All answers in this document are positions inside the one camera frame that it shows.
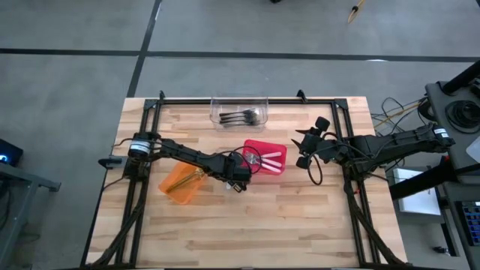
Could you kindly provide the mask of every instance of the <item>wooden tabletop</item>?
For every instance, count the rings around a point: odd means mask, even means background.
[[[354,134],[374,134],[366,98],[346,99]],[[139,130],[144,100],[125,100],[116,143]],[[246,139],[280,143],[288,148],[285,172],[279,176],[254,175],[247,191],[242,193],[227,190],[223,182],[208,178],[189,205],[176,205],[158,190],[158,185],[177,161],[154,162],[136,266],[358,266],[341,167],[334,163],[322,165],[323,183],[313,185],[306,170],[295,166],[299,153],[290,141],[301,141],[302,135],[295,129],[308,129],[318,116],[332,120],[331,107],[270,105],[268,122],[261,133],[217,132],[210,122],[209,112],[209,105],[163,106],[159,133],[205,153],[234,149],[242,146]],[[128,147],[126,142],[115,148],[113,154],[126,155]],[[122,171],[110,170],[105,183],[120,178]],[[396,256],[405,261],[387,183],[370,178],[365,185],[374,227]],[[87,263],[95,261],[119,231],[127,190],[128,181],[125,180],[103,192]],[[365,253],[369,254],[365,231],[362,238]],[[127,240],[126,260],[130,254],[130,240],[131,235]]]

